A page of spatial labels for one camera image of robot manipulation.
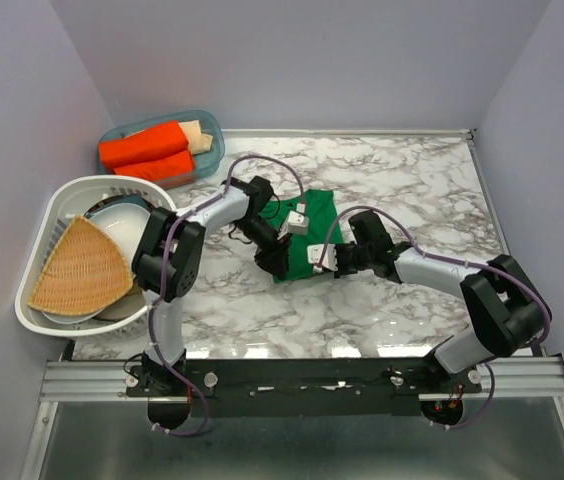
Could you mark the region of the rolled beige t-shirt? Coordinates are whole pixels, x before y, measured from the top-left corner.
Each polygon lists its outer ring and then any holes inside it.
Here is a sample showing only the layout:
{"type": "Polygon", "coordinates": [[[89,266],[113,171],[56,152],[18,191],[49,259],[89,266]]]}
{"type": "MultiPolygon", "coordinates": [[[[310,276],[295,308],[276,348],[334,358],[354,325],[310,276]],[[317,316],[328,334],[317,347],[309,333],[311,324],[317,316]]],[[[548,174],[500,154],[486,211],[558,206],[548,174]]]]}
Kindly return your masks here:
{"type": "Polygon", "coordinates": [[[207,153],[212,148],[213,136],[202,131],[199,120],[180,122],[179,126],[188,141],[192,155],[207,153]]]}

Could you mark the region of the upper rolled orange t-shirt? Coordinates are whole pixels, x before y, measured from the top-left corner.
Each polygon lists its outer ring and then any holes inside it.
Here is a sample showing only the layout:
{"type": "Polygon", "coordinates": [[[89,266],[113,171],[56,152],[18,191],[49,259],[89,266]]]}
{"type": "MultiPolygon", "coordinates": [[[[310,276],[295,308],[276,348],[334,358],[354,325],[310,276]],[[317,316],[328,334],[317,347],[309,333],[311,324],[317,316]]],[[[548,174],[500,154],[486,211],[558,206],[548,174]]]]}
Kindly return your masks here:
{"type": "Polygon", "coordinates": [[[188,139],[177,121],[149,127],[131,136],[101,141],[100,162],[109,170],[161,160],[188,149],[188,139]]]}

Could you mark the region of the wicker fan-shaped tray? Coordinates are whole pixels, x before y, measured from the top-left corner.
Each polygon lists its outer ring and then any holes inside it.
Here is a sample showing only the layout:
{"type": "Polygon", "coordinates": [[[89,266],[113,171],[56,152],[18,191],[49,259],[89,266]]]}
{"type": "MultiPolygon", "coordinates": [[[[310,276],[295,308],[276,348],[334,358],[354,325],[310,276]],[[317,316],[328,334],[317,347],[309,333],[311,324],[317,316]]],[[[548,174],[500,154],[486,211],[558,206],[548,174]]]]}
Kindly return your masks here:
{"type": "Polygon", "coordinates": [[[90,315],[124,297],[132,286],[122,250],[95,224],[77,216],[48,256],[27,306],[55,315],[90,315]]]}

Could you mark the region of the lower rolled orange t-shirt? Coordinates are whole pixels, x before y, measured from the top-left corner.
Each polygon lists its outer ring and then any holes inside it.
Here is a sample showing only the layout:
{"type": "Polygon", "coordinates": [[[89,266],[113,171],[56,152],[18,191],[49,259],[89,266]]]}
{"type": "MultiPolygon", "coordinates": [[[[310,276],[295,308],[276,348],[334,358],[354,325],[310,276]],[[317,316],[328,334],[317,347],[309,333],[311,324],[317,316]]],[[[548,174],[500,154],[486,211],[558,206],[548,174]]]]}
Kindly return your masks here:
{"type": "Polygon", "coordinates": [[[193,155],[189,150],[159,160],[129,164],[113,169],[116,175],[130,176],[147,181],[159,181],[191,173],[195,168],[193,155]]]}

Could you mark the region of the aluminium rail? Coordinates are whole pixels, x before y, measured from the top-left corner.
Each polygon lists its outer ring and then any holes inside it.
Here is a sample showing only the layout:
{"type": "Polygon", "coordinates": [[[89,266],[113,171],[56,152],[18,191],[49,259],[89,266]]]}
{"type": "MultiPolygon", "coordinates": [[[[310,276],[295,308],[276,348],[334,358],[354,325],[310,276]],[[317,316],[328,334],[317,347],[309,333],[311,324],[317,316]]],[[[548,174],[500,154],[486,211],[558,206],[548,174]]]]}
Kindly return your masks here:
{"type": "MultiPolygon", "coordinates": [[[[465,393],[466,399],[564,397],[564,361],[560,356],[514,356],[490,363],[495,375],[478,368],[482,390],[465,393]]],[[[121,361],[50,362],[42,380],[42,402],[131,401],[126,393],[127,374],[121,361]]]]}

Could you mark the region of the rolled orange t-shirt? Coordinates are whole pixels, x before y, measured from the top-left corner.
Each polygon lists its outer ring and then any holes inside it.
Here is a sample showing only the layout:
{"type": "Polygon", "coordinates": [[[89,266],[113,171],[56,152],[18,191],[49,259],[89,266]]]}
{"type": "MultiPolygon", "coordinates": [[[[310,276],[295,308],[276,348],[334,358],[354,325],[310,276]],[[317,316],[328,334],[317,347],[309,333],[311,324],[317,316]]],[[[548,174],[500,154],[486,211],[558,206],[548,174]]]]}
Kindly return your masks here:
{"type": "Polygon", "coordinates": [[[130,176],[147,181],[159,181],[191,173],[195,168],[193,155],[189,150],[159,160],[129,164],[113,169],[116,175],[130,176]]]}
{"type": "Polygon", "coordinates": [[[177,121],[149,127],[131,136],[101,141],[100,162],[109,170],[161,160],[188,149],[188,139],[177,121]]]}

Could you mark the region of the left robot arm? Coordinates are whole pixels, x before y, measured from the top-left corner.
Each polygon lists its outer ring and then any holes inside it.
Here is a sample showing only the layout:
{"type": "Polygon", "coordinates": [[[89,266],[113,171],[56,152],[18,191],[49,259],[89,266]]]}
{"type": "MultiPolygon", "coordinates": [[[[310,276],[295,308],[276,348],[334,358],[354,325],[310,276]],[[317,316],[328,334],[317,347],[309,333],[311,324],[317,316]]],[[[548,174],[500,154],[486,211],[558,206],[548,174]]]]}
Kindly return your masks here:
{"type": "Polygon", "coordinates": [[[131,264],[147,303],[150,339],[141,365],[130,373],[139,388],[171,395],[183,385],[184,372],[177,365],[185,356],[183,298],[196,282],[208,235],[234,225],[255,244],[256,265],[286,277],[291,235],[262,216],[273,196],[271,183],[260,176],[249,182],[231,178],[196,205],[180,212],[159,207],[150,214],[131,264]]]}

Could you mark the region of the white bowl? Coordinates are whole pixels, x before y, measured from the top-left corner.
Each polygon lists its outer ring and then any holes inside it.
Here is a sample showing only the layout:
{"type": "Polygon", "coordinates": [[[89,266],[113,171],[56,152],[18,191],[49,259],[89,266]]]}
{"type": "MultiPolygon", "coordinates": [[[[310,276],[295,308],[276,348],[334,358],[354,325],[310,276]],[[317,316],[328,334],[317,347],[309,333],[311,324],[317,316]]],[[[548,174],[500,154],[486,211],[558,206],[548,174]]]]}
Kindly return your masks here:
{"type": "Polygon", "coordinates": [[[124,202],[106,206],[87,219],[114,241],[131,264],[149,217],[147,209],[124,202]]]}

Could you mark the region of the beige plate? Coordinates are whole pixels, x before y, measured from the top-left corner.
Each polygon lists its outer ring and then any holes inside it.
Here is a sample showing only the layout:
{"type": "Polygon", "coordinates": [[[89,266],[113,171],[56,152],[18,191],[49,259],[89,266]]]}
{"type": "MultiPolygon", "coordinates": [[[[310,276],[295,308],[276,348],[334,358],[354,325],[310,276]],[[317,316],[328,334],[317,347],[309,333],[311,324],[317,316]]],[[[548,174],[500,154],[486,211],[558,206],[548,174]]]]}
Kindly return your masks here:
{"type": "Polygon", "coordinates": [[[146,306],[141,290],[131,290],[120,300],[106,307],[95,315],[95,319],[102,321],[123,320],[146,306]]]}

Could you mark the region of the blue plastic bin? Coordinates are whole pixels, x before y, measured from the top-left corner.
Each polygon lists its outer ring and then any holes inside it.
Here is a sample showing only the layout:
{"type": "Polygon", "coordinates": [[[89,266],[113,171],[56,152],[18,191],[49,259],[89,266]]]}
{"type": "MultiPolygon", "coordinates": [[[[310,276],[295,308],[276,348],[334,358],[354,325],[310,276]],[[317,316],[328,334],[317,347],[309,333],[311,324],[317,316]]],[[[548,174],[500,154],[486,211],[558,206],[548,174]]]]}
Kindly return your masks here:
{"type": "MultiPolygon", "coordinates": [[[[193,155],[195,168],[191,173],[153,182],[165,189],[174,188],[208,177],[215,173],[219,167],[225,153],[224,138],[216,118],[210,113],[203,110],[188,110],[119,126],[104,134],[98,144],[101,141],[128,137],[161,123],[170,121],[180,123],[191,120],[199,120],[202,131],[213,136],[212,148],[207,153],[193,155]]],[[[115,174],[113,170],[107,169],[101,162],[100,170],[104,173],[115,174]]]]}

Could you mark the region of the black mounting base plate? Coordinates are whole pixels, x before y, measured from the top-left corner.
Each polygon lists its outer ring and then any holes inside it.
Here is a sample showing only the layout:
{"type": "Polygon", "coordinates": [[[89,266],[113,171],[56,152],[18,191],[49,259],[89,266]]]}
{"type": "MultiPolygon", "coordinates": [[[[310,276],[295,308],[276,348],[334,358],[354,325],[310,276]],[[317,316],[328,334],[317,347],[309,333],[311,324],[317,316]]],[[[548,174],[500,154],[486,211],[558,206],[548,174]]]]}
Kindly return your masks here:
{"type": "Polygon", "coordinates": [[[475,367],[449,374],[425,358],[188,359],[172,372],[143,358],[126,394],[198,417],[418,416],[423,403],[480,390],[475,367]]]}

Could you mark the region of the dark teal plate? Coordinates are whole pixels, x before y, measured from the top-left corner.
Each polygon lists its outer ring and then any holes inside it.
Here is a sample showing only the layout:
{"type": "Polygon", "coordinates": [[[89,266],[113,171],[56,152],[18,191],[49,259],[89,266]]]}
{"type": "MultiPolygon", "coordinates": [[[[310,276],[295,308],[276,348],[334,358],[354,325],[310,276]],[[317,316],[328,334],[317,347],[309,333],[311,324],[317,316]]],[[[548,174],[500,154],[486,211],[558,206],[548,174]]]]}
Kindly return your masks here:
{"type": "Polygon", "coordinates": [[[134,195],[114,195],[111,197],[107,197],[99,202],[97,202],[96,204],[92,205],[85,213],[84,213],[84,217],[86,219],[90,219],[91,217],[93,217],[97,212],[108,208],[112,205],[117,205],[117,204],[123,204],[123,203],[129,203],[129,204],[133,204],[133,205],[137,205],[145,210],[147,210],[148,212],[152,212],[156,206],[147,201],[146,199],[144,199],[143,197],[141,197],[140,195],[134,194],[134,195]]]}

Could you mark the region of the green t-shirt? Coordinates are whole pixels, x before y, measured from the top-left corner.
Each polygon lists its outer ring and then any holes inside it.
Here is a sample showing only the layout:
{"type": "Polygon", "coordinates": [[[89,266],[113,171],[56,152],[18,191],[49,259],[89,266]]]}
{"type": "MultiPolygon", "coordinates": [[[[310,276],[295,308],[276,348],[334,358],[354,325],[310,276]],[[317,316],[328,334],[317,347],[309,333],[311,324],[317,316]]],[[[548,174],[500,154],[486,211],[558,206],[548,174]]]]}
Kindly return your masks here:
{"type": "MultiPolygon", "coordinates": [[[[285,279],[273,277],[276,284],[310,278],[314,275],[313,266],[308,262],[307,248],[323,244],[332,222],[337,216],[334,192],[331,190],[309,189],[305,192],[306,212],[309,219],[305,235],[293,235],[288,251],[289,269],[285,279]]],[[[295,210],[300,196],[270,200],[261,212],[263,218],[274,228],[279,228],[288,213],[295,210]]]]}

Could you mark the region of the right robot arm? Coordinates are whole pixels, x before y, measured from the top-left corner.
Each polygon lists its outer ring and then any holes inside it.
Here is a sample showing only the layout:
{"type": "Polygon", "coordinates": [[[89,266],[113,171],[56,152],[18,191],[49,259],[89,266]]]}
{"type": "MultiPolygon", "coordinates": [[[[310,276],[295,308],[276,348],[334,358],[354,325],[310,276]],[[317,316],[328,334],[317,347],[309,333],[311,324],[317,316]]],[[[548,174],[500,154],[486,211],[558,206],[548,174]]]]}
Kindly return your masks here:
{"type": "Polygon", "coordinates": [[[465,303],[470,326],[424,357],[422,379],[429,389],[445,391],[467,368],[508,358],[548,337],[551,310],[514,257],[500,254],[477,262],[426,252],[388,213],[368,206],[347,212],[354,240],[333,243],[328,233],[316,270],[324,267],[336,278],[370,270],[390,282],[427,287],[465,303]]]}

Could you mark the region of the white plastic basket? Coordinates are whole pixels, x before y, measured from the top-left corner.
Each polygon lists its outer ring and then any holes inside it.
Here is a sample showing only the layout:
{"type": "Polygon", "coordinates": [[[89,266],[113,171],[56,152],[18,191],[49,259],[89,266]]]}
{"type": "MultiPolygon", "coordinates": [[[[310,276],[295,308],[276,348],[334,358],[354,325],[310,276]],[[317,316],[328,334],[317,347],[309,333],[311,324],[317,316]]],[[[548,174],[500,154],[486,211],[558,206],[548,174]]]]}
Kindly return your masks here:
{"type": "Polygon", "coordinates": [[[141,307],[116,322],[89,319],[76,325],[61,325],[27,305],[27,300],[48,256],[72,218],[86,213],[90,207],[104,199],[133,194],[139,195],[155,207],[164,207],[168,210],[176,208],[171,197],[161,187],[146,180],[126,176],[80,177],[64,184],[54,193],[46,207],[15,296],[16,317],[23,327],[41,335],[89,341],[97,337],[112,340],[143,334],[146,330],[146,307],[141,307]]]}

